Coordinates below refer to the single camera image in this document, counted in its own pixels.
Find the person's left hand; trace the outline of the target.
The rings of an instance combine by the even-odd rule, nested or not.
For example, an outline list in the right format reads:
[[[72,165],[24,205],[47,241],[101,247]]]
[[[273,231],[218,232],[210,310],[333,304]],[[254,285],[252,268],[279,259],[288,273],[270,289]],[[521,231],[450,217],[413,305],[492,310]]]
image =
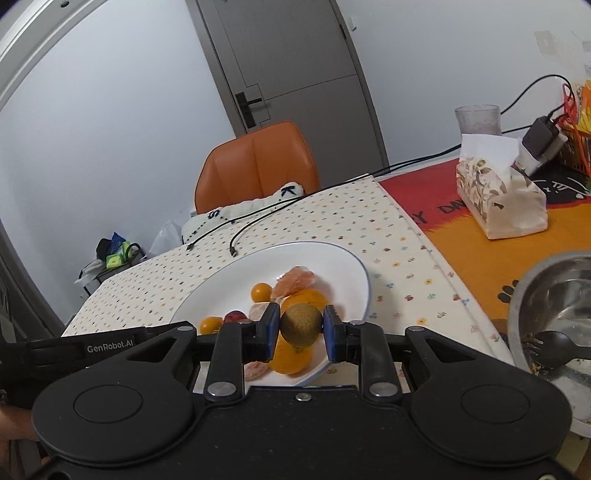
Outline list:
[[[18,407],[1,406],[1,472],[23,479],[44,462],[45,453],[32,426],[31,412]]]

